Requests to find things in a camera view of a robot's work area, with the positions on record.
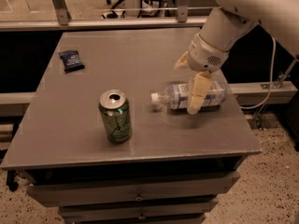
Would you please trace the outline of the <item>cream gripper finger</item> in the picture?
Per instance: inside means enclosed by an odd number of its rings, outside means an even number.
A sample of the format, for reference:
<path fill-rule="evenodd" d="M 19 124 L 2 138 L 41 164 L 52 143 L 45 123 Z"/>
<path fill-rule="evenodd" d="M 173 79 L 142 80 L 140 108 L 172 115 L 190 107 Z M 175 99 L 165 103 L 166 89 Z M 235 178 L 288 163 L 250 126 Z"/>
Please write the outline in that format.
<path fill-rule="evenodd" d="M 185 69 L 188 68 L 188 52 L 185 51 L 181 57 L 176 61 L 174 68 L 175 69 Z"/>
<path fill-rule="evenodd" d="M 187 111 L 195 115 L 203 106 L 206 95 L 212 86 L 212 77 L 209 72 L 199 72 L 189 81 Z"/>

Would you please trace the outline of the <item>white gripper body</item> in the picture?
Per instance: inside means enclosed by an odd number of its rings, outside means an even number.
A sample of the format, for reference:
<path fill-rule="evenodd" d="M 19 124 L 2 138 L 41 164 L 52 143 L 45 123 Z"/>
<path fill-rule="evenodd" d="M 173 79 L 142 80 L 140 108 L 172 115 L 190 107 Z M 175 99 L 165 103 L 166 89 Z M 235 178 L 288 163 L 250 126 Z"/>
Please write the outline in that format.
<path fill-rule="evenodd" d="M 198 72 L 218 71 L 229 57 L 229 53 L 213 48 L 196 34 L 188 46 L 187 61 L 189 67 Z"/>

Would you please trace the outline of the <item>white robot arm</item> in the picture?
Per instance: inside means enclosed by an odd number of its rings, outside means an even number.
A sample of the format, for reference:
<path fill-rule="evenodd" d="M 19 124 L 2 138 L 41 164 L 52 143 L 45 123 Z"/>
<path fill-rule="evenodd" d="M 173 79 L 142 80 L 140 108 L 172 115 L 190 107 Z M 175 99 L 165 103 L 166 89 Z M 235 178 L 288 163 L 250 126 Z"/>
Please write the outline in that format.
<path fill-rule="evenodd" d="M 262 26 L 294 58 L 299 55 L 299 0 L 216 0 L 218 6 L 176 62 L 196 75 L 189 83 L 187 111 L 197 113 L 211 87 L 211 74 L 221 69 L 235 42 Z"/>

